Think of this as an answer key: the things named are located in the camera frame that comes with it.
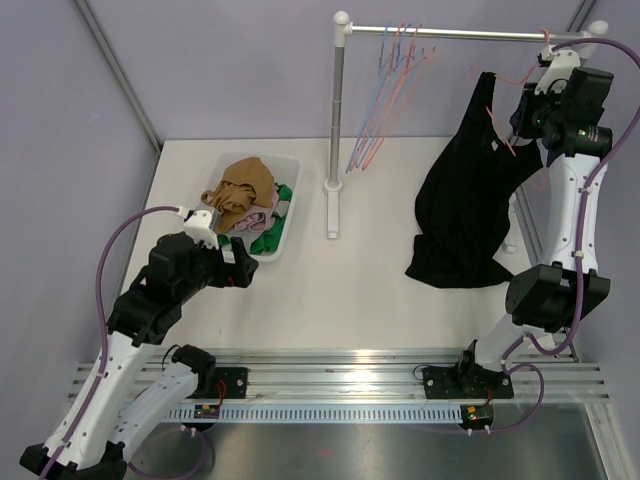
vertical pole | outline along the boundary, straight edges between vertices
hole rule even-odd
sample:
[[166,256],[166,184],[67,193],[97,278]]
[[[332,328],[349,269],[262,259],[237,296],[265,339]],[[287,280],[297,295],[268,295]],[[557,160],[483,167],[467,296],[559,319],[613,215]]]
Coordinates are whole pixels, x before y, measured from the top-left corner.
[[344,49],[347,44],[345,29],[349,25],[349,15],[338,12],[333,16],[334,58],[333,58],[333,98],[331,100],[331,144],[329,147],[329,172],[324,181],[327,194],[327,237],[337,239],[340,232],[340,191],[342,182],[338,176],[340,163],[340,117],[342,114],[342,80],[344,74]]

laundry basket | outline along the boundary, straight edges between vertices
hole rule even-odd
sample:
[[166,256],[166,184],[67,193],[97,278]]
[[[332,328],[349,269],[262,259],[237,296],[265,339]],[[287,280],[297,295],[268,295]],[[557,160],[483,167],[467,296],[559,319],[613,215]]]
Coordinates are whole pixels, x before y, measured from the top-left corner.
[[[261,255],[251,255],[259,262],[273,262],[284,250],[284,245],[289,234],[289,227],[293,219],[296,202],[298,199],[298,189],[300,187],[300,179],[302,178],[302,162],[293,157],[287,157],[283,155],[265,155],[257,152],[226,152],[218,157],[211,178],[207,183],[208,188],[215,189],[224,171],[229,165],[236,163],[247,157],[258,157],[262,160],[262,163],[271,171],[271,174],[275,178],[276,183],[285,184],[292,190],[291,202],[289,204],[289,211],[285,217],[284,227],[282,229],[282,236],[280,237],[280,243],[275,252],[265,252]],[[233,259],[233,253],[231,252],[231,246],[227,245],[223,248],[223,254],[226,260]]]

metal floor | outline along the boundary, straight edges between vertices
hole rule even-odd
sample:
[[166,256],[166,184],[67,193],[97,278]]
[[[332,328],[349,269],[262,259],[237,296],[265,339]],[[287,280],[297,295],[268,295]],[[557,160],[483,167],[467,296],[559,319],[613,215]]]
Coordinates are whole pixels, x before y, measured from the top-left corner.
[[[496,425],[521,418],[513,405],[496,407]],[[434,428],[451,433],[434,433]],[[154,440],[155,433],[174,430]],[[454,426],[220,424],[207,436],[215,464],[195,480],[596,480],[606,479],[581,405],[545,405],[516,432],[468,438]],[[134,463],[157,477],[188,471],[200,442],[162,424]],[[126,479],[137,479],[129,472]]]

purple cloth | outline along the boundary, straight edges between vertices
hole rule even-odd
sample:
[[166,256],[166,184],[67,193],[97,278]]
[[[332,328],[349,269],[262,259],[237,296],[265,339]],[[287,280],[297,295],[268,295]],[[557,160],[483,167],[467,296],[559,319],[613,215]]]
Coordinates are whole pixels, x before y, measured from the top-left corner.
[[269,230],[275,222],[272,214],[279,200],[278,190],[274,188],[273,194],[271,195],[271,208],[259,207],[258,205],[252,204],[244,217],[234,225],[234,228],[238,231],[249,230],[250,232],[264,232],[265,230]]

purple cable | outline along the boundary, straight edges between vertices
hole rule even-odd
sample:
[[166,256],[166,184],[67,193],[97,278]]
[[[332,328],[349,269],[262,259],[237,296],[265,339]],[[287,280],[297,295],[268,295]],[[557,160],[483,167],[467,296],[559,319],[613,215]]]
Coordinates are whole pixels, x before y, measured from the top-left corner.
[[[170,206],[153,207],[153,208],[148,208],[146,210],[143,210],[139,213],[136,213],[132,217],[129,217],[127,220],[125,220],[124,223],[122,223],[122,225],[120,225],[116,229],[116,231],[113,232],[113,235],[111,235],[111,238],[105,245],[104,250],[102,250],[102,255],[100,256],[100,261],[98,262],[98,268],[96,270],[96,280],[95,280],[95,295],[96,295],[96,304],[98,307],[98,323],[100,327],[100,344],[101,344],[101,351],[102,351],[102,355],[100,358],[100,366],[98,367],[99,375],[102,375],[106,370],[107,360],[109,357],[108,355],[109,342],[107,337],[107,319],[104,313],[104,304],[102,303],[102,272],[104,271],[104,264],[107,260],[107,255],[109,255],[109,251],[111,250],[111,247],[113,246],[116,239],[125,228],[127,228],[136,220],[144,217],[145,215],[148,215],[149,213],[164,212],[164,211],[177,212],[178,208],[170,207]],[[60,445],[55,450],[55,452],[53,453],[53,455],[45,465],[44,469],[42,470],[42,473],[40,473],[38,480],[45,480],[47,478],[47,475],[49,474],[49,470],[51,470],[51,467],[55,465],[56,460],[58,460],[58,457],[60,457],[60,455],[62,454],[62,450],[64,449],[65,445],[69,443],[69,439],[71,438],[73,433],[76,431],[76,428],[78,428],[78,424],[82,420],[82,417],[84,417],[84,414],[89,408],[89,404],[91,403],[91,400],[93,400],[93,397],[96,394],[98,385],[100,385],[100,380],[102,380],[101,376],[96,376],[94,378],[93,383],[91,384],[91,388],[89,389],[89,393],[87,394],[87,397],[84,399],[84,402],[82,402],[82,405],[80,406],[78,413],[76,414],[73,421],[71,422],[71,425],[69,425],[69,429],[67,430],[67,433],[65,433],[65,435],[62,437],[62,442],[61,442],[62,445]]]
[[[158,438],[163,437],[165,434],[160,434]],[[200,442],[202,443],[202,451],[200,453],[200,459],[198,460],[198,463],[196,463],[195,466],[184,475],[180,475],[179,477],[154,477],[153,475],[150,475],[140,470],[132,462],[129,462],[129,468],[136,475],[139,475],[144,478],[150,478],[152,480],[189,480],[206,463],[208,453],[209,453],[209,440],[207,439],[207,437],[202,432],[199,432],[197,430],[196,430],[196,434],[198,435],[198,437],[200,438]]]
[[[561,48],[569,47],[572,45],[580,45],[585,43],[600,43],[603,45],[609,45],[611,47],[615,47],[618,50],[621,50],[622,52],[626,53],[634,61],[634,63],[638,66],[638,68],[640,68],[640,56],[634,50],[632,50],[630,47],[628,47],[623,43],[620,43],[616,40],[609,40],[607,38],[582,38],[578,40],[569,40],[567,42],[559,43],[558,45],[553,47],[553,50],[555,51],[555,50],[559,50]],[[629,137],[631,136],[631,133],[636,128],[638,121],[640,121],[640,107],[638,107],[638,109],[636,110],[634,117],[631,119],[631,122],[629,123],[629,126],[627,127],[627,129],[620,136],[620,139],[616,142],[616,144],[613,146],[611,151],[596,166],[596,168],[593,169],[593,171],[587,177],[587,180],[584,182],[582,195],[580,197],[580,207],[578,209],[578,221],[577,221],[576,244],[575,244],[576,251],[582,250],[582,239],[584,236],[584,224],[585,224],[585,218],[586,218],[586,212],[587,212],[587,201],[589,199],[589,192],[587,190],[593,183],[596,176],[598,176],[598,173],[600,173],[600,171],[605,167],[605,165],[607,165],[611,161],[614,155],[616,155],[620,151],[620,149],[622,148],[622,145],[624,145],[624,143],[629,139]],[[582,271],[582,259],[576,257],[575,261],[576,261],[576,277],[577,277],[576,278],[577,280],[576,311],[573,315],[573,320],[571,322],[571,330],[569,331],[567,338],[565,338],[565,340],[556,348],[551,350],[546,350],[542,347],[542,345],[540,345],[538,340],[533,335],[530,335],[530,334],[527,335],[531,339],[531,342],[536,347],[536,349],[542,354],[557,355],[561,353],[565,348],[567,348],[571,344],[571,342],[573,342],[576,334],[578,333],[578,326],[580,325],[580,318],[582,317],[582,303],[584,301],[584,278],[583,278],[583,271]]]

